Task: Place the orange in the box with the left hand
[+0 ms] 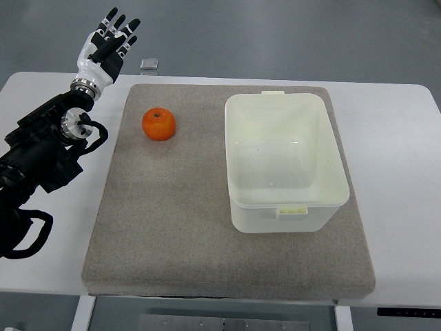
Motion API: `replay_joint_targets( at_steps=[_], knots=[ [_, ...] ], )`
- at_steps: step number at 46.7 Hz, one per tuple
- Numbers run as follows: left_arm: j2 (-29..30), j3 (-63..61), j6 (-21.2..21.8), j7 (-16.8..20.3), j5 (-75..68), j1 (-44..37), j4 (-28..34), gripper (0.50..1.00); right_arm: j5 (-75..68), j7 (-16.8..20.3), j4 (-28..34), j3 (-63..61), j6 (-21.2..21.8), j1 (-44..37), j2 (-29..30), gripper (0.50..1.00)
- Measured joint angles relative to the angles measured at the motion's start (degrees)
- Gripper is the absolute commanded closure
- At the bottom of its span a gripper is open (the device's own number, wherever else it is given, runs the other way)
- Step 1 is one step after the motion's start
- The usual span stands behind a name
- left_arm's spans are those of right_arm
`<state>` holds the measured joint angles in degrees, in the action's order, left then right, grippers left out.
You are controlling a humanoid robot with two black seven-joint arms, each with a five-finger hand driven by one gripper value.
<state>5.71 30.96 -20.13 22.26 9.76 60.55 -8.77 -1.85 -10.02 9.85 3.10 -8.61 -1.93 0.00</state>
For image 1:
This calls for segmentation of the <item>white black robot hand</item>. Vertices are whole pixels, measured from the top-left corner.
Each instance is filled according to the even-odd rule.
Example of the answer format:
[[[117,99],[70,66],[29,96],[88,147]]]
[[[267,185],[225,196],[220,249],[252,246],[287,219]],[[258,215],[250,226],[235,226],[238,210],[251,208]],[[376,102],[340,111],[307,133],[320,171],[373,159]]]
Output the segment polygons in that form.
[[[125,22],[125,15],[118,16],[118,8],[112,8],[87,37],[77,59],[78,72],[71,83],[73,90],[80,90],[98,100],[104,89],[117,80],[124,58],[137,40],[135,30],[139,19]]]

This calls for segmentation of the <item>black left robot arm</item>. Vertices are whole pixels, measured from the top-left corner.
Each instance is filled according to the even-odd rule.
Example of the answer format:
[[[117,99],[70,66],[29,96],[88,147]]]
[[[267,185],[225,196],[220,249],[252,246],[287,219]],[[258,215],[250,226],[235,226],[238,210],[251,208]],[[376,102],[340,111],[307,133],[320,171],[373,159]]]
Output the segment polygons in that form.
[[[10,150],[1,157],[1,257],[25,259],[46,243],[52,215],[22,205],[38,187],[50,193],[69,184],[83,170],[79,157],[106,142],[107,129],[88,115],[93,105],[91,88],[72,88],[19,120],[6,136]]]

